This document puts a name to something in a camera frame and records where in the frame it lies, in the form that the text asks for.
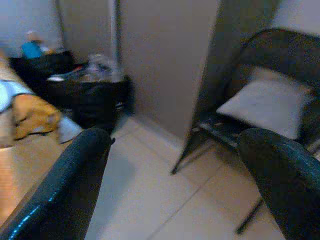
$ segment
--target wooden table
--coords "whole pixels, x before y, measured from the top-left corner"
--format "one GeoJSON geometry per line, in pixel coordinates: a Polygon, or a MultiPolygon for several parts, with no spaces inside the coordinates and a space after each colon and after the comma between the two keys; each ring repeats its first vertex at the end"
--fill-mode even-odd
{"type": "Polygon", "coordinates": [[[56,134],[50,133],[30,135],[13,144],[0,148],[0,226],[21,207],[25,195],[37,189],[70,142],[58,144],[56,134]]]}

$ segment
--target white tile floor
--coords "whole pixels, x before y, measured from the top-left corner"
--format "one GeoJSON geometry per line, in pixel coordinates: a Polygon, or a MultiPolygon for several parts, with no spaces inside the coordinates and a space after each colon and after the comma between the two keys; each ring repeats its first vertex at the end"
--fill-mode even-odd
{"type": "Polygon", "coordinates": [[[234,234],[259,192],[220,144],[207,142],[171,176],[179,150],[134,118],[122,119],[114,137],[86,240],[284,239],[266,207],[234,234]]]}

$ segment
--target pillow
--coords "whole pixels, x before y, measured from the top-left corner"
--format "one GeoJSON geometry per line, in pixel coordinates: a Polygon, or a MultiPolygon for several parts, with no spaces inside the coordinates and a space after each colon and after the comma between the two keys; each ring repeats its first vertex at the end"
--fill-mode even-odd
{"type": "Polygon", "coordinates": [[[216,112],[295,140],[300,136],[303,108],[313,99],[309,92],[281,73],[256,68],[251,82],[216,112]]]}

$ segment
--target wall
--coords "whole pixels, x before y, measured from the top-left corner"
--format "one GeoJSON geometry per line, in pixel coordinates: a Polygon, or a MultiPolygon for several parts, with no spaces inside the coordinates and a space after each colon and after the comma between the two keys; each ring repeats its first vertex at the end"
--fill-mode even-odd
{"type": "Polygon", "coordinates": [[[320,35],[319,8],[318,0],[283,0],[272,26],[320,35]]]}
{"type": "Polygon", "coordinates": [[[2,0],[0,48],[10,56],[21,54],[26,32],[33,30],[46,41],[61,42],[60,20],[54,0],[2,0]]]}
{"type": "Polygon", "coordinates": [[[89,54],[111,57],[108,0],[58,0],[65,47],[79,63],[89,54]]]}
{"type": "Polygon", "coordinates": [[[136,112],[174,135],[189,130],[219,0],[121,0],[122,59],[136,112]]]}

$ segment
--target plastic bag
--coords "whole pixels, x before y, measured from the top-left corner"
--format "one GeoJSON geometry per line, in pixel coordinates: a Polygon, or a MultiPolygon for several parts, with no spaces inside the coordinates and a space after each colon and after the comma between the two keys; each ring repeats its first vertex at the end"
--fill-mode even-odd
{"type": "Polygon", "coordinates": [[[86,82],[111,82],[121,81],[121,71],[117,64],[103,54],[89,55],[86,82]]]}

